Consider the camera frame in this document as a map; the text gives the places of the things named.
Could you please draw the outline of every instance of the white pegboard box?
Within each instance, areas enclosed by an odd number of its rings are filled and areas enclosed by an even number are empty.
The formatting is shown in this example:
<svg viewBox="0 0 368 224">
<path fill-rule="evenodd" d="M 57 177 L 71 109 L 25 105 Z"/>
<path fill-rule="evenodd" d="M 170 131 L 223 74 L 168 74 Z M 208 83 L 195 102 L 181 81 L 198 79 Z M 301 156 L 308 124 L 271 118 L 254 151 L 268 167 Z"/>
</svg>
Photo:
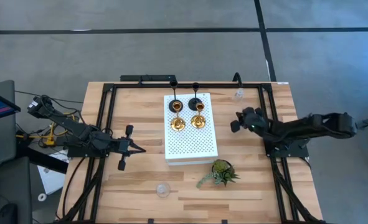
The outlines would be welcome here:
<svg viewBox="0 0 368 224">
<path fill-rule="evenodd" d="M 174 99 L 174 95 L 164 96 L 164 154 L 169 165 L 212 163 L 218 157 L 210 93 L 196 95 L 204 104 L 201 115 L 206 120 L 205 126 L 200 129 L 191 124 L 192 117 L 198 114 L 188 107 L 188 102 L 193 97 L 195 94 L 176 95 L 183 105 L 179 117 L 184 119 L 186 126 L 182 131 L 174 131 L 171 128 L 171 120 L 177 114 L 169 110 L 169 103 Z"/>
</svg>

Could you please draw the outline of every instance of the small plant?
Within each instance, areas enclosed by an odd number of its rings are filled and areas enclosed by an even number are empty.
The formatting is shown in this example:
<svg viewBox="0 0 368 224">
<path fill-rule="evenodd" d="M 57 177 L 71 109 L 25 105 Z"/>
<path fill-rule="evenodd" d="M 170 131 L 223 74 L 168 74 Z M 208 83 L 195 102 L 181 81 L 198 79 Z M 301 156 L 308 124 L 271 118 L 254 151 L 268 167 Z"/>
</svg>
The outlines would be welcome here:
<svg viewBox="0 0 368 224">
<path fill-rule="evenodd" d="M 221 159 L 217 159 L 212 166 L 212 172 L 203 177 L 196 185 L 197 188 L 200 188 L 204 182 L 207 180 L 214 178 L 214 184 L 218 185 L 221 182 L 227 186 L 227 182 L 231 181 L 236 183 L 233 179 L 240 179 L 237 174 L 235 174 L 235 169 L 232 165 Z"/>
</svg>

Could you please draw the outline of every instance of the black floor stripe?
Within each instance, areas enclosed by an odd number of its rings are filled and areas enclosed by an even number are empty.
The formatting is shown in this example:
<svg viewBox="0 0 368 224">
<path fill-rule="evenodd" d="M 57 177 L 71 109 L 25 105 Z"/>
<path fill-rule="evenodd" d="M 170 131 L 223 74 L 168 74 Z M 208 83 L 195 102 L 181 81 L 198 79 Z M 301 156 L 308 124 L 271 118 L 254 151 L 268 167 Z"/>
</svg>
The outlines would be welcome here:
<svg viewBox="0 0 368 224">
<path fill-rule="evenodd" d="M 368 32 L 368 27 L 266 28 L 266 32 Z"/>
<path fill-rule="evenodd" d="M 263 18 L 263 12 L 261 10 L 260 0 L 254 0 L 254 5 L 256 7 L 258 25 L 260 26 L 261 40 L 263 42 L 265 60 L 268 62 L 268 73 L 271 82 L 276 82 L 275 69 L 273 68 L 272 56 L 270 50 L 270 44 L 268 43 L 267 32 L 265 31 L 265 24 Z"/>
<path fill-rule="evenodd" d="M 0 34 L 174 34 L 259 32 L 259 28 L 165 28 L 165 29 L 77 29 L 77 30 L 0 30 Z"/>
</svg>

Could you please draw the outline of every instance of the green succulent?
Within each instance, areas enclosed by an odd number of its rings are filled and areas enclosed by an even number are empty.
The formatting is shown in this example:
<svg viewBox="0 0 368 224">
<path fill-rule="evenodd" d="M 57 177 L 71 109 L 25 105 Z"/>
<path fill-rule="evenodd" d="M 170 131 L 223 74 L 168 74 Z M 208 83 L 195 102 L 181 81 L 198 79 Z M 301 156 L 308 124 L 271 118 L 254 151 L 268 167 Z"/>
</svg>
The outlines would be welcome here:
<svg viewBox="0 0 368 224">
<path fill-rule="evenodd" d="M 212 178 L 214 178 L 215 185 L 219 185 L 223 182 L 225 186 L 227 186 L 228 181 L 236 183 L 233 179 L 240 179 L 235 173 L 235 169 L 230 167 L 226 161 L 216 160 L 214 162 L 214 171 L 203 177 L 203 179 L 197 183 L 196 187 L 200 188 L 205 181 Z"/>
</svg>

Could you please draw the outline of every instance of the black candle holder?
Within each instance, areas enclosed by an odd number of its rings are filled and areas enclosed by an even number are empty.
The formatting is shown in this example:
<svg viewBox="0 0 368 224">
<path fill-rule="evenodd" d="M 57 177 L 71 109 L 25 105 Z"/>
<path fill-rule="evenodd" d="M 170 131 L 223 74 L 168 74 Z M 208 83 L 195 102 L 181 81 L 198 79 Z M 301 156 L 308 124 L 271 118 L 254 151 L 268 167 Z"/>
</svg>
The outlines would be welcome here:
<svg viewBox="0 0 368 224">
<path fill-rule="evenodd" d="M 170 103 L 169 103 L 169 110 L 170 110 L 171 112 L 173 112 L 173 113 L 176 113 L 176 110 L 172 107 L 172 104 L 173 104 L 174 102 L 180 102 L 180 103 L 181 103 L 181 105 L 183 105 L 183 104 L 182 104 L 182 102 L 181 102 L 181 101 L 179 101 L 179 100 L 177 100 L 177 98 L 176 98 L 176 88 L 177 88 L 177 86 L 178 86 L 178 82 L 177 82 L 177 81 L 175 81 L 175 80 L 170 81 L 170 86 L 171 86 L 172 90 L 174 90 L 174 99 L 173 99 L 172 101 L 170 101 Z"/>
<path fill-rule="evenodd" d="M 194 97 L 194 98 L 192 98 L 191 100 L 189 100 L 189 102 L 188 102 L 188 107 L 189 107 L 189 109 L 191 109 L 192 111 L 197 111 L 196 104 L 198 104 L 198 103 L 201 103 L 201 102 L 202 102 L 202 100 L 201 100 L 201 99 L 199 99 L 199 98 L 197 98 L 197 97 L 196 97 L 196 92 L 198 91 L 199 87 L 200 87 L 200 85 L 199 85 L 198 83 L 193 83 L 193 84 L 192 84 L 192 88 L 193 88 L 193 89 L 194 89 L 194 91 L 195 91 L 195 97 Z"/>
</svg>

